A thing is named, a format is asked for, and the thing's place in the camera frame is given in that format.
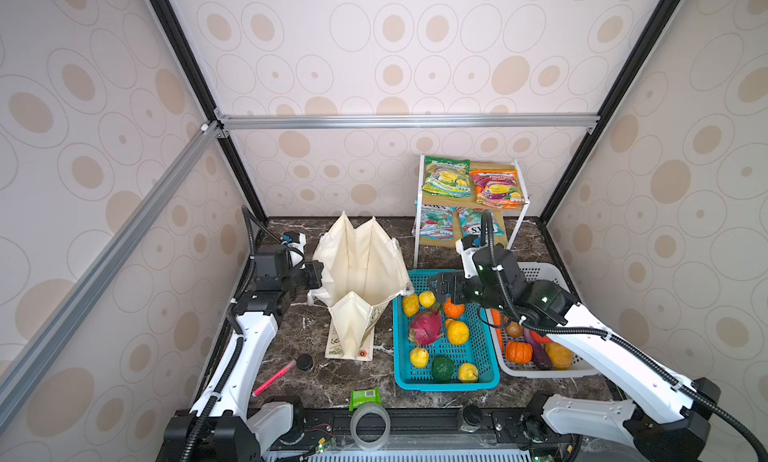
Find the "pink dragon fruit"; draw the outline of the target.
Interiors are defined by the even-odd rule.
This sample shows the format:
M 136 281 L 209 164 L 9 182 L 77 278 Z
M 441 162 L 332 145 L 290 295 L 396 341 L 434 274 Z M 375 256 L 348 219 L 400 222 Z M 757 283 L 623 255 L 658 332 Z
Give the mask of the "pink dragon fruit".
M 410 322 L 408 340 L 418 346 L 429 346 L 442 337 L 442 317 L 440 310 L 433 306 L 430 310 L 419 312 Z

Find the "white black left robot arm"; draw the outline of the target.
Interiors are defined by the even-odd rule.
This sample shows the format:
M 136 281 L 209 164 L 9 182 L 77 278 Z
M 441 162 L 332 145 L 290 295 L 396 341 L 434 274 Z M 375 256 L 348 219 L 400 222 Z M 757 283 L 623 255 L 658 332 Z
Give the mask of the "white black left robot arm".
M 298 232 L 258 248 L 256 233 L 266 228 L 247 207 L 241 211 L 249 253 L 225 311 L 229 341 L 188 414 L 167 425 L 161 461 L 260 461 L 281 437 L 303 432 L 303 406 L 296 397 L 269 402 L 254 415 L 248 410 L 287 309 L 299 292 L 321 287 L 324 266 L 306 258 L 306 238 Z

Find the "cream canvas grocery bag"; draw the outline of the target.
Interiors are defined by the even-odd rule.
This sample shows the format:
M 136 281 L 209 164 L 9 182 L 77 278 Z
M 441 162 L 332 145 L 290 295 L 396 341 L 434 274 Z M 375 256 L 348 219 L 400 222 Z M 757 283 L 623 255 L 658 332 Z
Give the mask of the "cream canvas grocery bag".
M 398 240 L 375 218 L 354 227 L 343 214 L 321 236 L 313 260 L 324 268 L 308 299 L 331 316 L 325 356 L 370 361 L 376 323 L 392 300 L 414 292 Z

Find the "green yellow snack bag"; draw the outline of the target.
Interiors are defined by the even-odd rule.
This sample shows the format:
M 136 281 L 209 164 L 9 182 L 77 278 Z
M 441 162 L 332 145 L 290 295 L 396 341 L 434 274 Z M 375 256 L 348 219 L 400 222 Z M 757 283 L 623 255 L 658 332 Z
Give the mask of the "green yellow snack bag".
M 453 199 L 470 197 L 470 161 L 426 156 L 422 188 L 435 196 Z

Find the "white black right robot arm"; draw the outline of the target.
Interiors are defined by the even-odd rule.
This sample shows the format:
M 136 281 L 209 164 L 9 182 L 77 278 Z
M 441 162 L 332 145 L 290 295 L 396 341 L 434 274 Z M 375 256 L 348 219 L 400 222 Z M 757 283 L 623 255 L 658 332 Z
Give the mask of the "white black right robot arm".
M 429 281 L 439 301 L 495 309 L 523 328 L 569 349 L 620 387 L 620 402 L 538 394 L 523 412 L 527 438 L 576 434 L 622 443 L 649 461 L 696 461 L 718 417 L 738 432 L 760 461 L 764 445 L 717 404 L 719 387 L 706 378 L 677 374 L 608 328 L 578 298 L 549 280 L 529 281 L 515 255 L 493 239 L 490 211 L 477 237 L 459 241 L 460 271 Z

